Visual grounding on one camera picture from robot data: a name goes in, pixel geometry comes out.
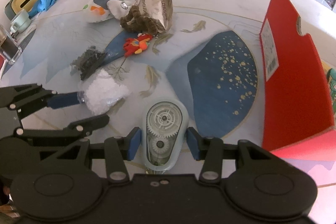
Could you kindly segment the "white beads plastic bag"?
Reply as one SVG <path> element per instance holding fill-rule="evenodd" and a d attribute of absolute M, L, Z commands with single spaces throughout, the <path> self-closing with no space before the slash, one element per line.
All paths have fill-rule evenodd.
<path fill-rule="evenodd" d="M 82 83 L 77 98 L 92 114 L 101 115 L 129 94 L 126 85 L 118 83 L 105 69 L 99 69 Z"/>

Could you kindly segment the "red orange plush toy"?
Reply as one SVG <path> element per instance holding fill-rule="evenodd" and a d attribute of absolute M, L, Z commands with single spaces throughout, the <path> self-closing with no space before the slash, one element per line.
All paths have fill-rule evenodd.
<path fill-rule="evenodd" d="M 123 50 L 125 51 L 124 57 L 138 55 L 147 50 L 152 38 L 153 36 L 151 34 L 142 33 L 139 33 L 136 38 L 127 38 L 123 44 Z"/>

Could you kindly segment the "red white cardboard box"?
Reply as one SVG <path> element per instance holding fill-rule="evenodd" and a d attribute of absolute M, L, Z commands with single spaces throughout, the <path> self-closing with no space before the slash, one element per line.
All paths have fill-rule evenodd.
<path fill-rule="evenodd" d="M 335 161 L 335 123 L 321 59 L 290 0 L 270 0 L 260 31 L 265 79 L 262 147 L 278 157 Z"/>

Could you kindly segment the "clear glass jar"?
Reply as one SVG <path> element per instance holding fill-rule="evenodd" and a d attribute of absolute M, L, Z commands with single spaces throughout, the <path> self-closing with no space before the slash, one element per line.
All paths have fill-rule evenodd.
<path fill-rule="evenodd" d="M 21 47 L 2 25 L 0 25 L 0 48 L 1 56 L 9 65 L 13 65 L 22 53 Z"/>

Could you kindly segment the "blue cloth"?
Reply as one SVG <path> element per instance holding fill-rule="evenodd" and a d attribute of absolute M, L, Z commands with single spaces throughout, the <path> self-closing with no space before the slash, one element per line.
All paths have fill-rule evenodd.
<path fill-rule="evenodd" d="M 43 11 L 48 11 L 50 7 L 52 7 L 57 0 L 38 0 L 33 5 L 33 8 L 28 12 L 29 18 L 33 18 L 38 13 Z"/>

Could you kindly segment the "brown fuzzy scrunchie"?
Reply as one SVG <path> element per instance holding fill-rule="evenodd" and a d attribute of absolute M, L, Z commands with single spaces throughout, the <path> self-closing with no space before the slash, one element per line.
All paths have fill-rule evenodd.
<path fill-rule="evenodd" d="M 133 5 L 128 14 L 120 19 L 120 26 L 130 33 L 150 34 L 153 36 L 159 34 L 155 20 L 142 15 L 137 5 Z"/>

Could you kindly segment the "silver foil snack bag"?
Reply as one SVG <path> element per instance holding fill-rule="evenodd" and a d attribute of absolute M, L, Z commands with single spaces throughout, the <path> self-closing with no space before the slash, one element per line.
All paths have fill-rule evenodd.
<path fill-rule="evenodd" d="M 173 25 L 173 0 L 135 0 L 139 13 L 152 35 L 165 33 Z"/>

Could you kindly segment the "light blue correction tape dispenser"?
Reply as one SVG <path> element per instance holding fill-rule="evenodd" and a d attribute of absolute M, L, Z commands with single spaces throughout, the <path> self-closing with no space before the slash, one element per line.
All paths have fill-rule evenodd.
<path fill-rule="evenodd" d="M 156 98 L 142 117 L 143 162 L 151 174 L 162 174 L 175 166 L 181 152 L 189 114 L 175 98 Z"/>

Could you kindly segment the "green patterned pouch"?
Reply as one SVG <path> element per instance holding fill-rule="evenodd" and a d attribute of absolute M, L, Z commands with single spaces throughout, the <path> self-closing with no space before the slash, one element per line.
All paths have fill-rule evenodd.
<path fill-rule="evenodd" d="M 330 89 L 330 98 L 331 98 L 331 105 L 333 108 L 333 114 L 335 115 L 335 109 L 336 109 L 336 80 L 335 80 L 335 69 L 334 68 L 330 68 L 327 71 L 327 75 L 326 75 L 326 79 L 327 79 L 327 83 L 329 85 L 329 89 Z"/>

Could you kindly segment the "black beads plastic bag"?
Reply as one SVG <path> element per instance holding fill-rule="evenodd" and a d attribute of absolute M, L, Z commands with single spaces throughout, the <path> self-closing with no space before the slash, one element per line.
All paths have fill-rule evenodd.
<path fill-rule="evenodd" d="M 91 77 L 103 63 L 108 53 L 99 51 L 95 46 L 90 46 L 81 56 L 72 61 L 71 75 L 80 74 L 80 80 Z"/>

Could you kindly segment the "white plush tooth toy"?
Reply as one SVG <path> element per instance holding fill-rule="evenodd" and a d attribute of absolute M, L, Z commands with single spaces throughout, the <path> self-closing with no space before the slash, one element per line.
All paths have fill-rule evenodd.
<path fill-rule="evenodd" d="M 110 0 L 106 3 L 108 10 L 114 18 L 120 20 L 126 16 L 132 6 L 130 1 Z"/>

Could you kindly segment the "mint green mug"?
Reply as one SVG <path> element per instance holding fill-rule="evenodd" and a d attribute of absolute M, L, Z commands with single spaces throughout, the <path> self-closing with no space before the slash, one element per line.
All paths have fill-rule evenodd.
<path fill-rule="evenodd" d="M 30 24 L 31 19 L 29 17 L 29 13 L 25 9 L 22 9 L 11 21 L 10 30 L 13 34 L 21 34 L 29 27 Z"/>

